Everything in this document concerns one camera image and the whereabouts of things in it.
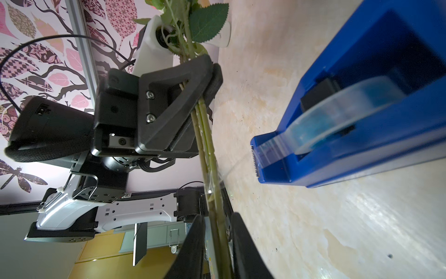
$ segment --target yellow wall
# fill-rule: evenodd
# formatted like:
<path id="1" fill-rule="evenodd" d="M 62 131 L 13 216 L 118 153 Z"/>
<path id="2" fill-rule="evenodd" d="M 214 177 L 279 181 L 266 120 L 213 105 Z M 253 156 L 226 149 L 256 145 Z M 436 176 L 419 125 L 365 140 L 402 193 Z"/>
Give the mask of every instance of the yellow wall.
<path id="1" fill-rule="evenodd" d="M 147 250 L 134 267 L 132 252 L 118 253 L 123 238 L 124 233 L 109 231 L 87 241 L 69 279 L 164 278 L 176 257 L 169 247 Z"/>
<path id="2" fill-rule="evenodd" d="M 133 253 L 78 262 L 74 264 L 69 279 L 161 279 L 174 260 L 175 255 L 169 247 L 149 249 L 135 267 L 132 265 Z"/>

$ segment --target beige tabletop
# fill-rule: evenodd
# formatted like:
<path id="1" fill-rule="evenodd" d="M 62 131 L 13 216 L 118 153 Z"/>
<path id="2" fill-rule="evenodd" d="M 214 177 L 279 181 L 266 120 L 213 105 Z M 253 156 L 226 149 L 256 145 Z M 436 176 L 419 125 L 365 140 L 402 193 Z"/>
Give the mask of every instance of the beige tabletop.
<path id="1" fill-rule="evenodd" d="M 302 75 L 359 0 L 233 0 L 213 139 L 234 211 L 275 278 L 445 278 L 446 160 L 315 189 L 260 184 L 253 136 L 277 128 Z"/>

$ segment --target black strap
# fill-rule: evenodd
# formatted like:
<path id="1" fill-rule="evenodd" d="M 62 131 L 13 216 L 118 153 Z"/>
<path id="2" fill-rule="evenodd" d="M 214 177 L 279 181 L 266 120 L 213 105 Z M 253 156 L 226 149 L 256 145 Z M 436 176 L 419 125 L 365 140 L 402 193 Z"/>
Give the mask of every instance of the black strap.
<path id="1" fill-rule="evenodd" d="M 91 135 L 88 135 L 29 149 L 20 149 L 20 144 L 10 142 L 9 146 L 4 149 L 4 153 L 16 162 L 40 162 L 84 152 L 89 150 L 90 146 Z"/>

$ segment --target white cabinet door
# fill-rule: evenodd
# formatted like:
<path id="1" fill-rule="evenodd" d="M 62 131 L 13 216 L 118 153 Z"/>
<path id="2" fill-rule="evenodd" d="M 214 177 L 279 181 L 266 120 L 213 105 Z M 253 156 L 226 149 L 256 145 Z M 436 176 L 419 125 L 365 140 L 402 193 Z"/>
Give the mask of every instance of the white cabinet door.
<path id="1" fill-rule="evenodd" d="M 127 231 L 122 240 L 120 253 L 133 251 L 134 231 Z M 147 249 L 177 245 L 183 243 L 186 238 L 186 224 L 172 222 L 147 228 Z"/>

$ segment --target green leaf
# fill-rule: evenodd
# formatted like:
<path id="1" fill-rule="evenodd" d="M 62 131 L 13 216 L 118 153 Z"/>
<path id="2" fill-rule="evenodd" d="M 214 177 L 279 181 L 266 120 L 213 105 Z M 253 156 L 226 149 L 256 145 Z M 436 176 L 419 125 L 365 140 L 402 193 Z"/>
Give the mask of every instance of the green leaf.
<path id="1" fill-rule="evenodd" d="M 133 19 L 133 21 L 135 23 L 142 24 L 142 25 L 147 25 L 149 20 L 150 20 L 150 18 L 135 18 L 135 19 Z"/>
<path id="2" fill-rule="evenodd" d="M 167 8 L 164 13 L 161 15 L 161 20 L 164 23 L 164 25 L 172 25 L 173 19 L 172 19 L 172 13 Z"/>
<path id="3" fill-rule="evenodd" d="M 157 10 L 162 10 L 164 9 L 164 1 L 163 0 L 149 0 L 150 2 L 152 2 L 152 6 L 157 8 Z"/>
<path id="4" fill-rule="evenodd" d="M 169 37 L 168 42 L 173 44 L 174 46 L 178 46 L 178 37 L 176 36 L 176 30 L 170 32 L 170 35 L 175 35 L 173 37 Z"/>
<path id="5" fill-rule="evenodd" d="M 193 13 L 193 12 L 195 12 L 196 10 L 201 9 L 201 8 L 202 8 L 202 6 L 201 6 L 200 4 L 195 3 L 195 4 L 193 4 L 193 5 L 190 7 L 189 14 L 191 14 L 191 13 Z"/>
<path id="6" fill-rule="evenodd" d="M 183 6 L 178 0 L 172 2 L 173 15 L 179 20 L 183 21 Z"/>
<path id="7" fill-rule="evenodd" d="M 206 50 L 205 47 L 203 47 L 202 44 L 194 43 L 194 46 L 195 46 L 195 52 L 196 52 L 198 55 L 207 54 L 207 50 Z"/>
<path id="8" fill-rule="evenodd" d="M 215 37 L 227 19 L 229 4 L 213 4 L 193 12 L 189 27 L 194 42 L 206 42 Z"/>

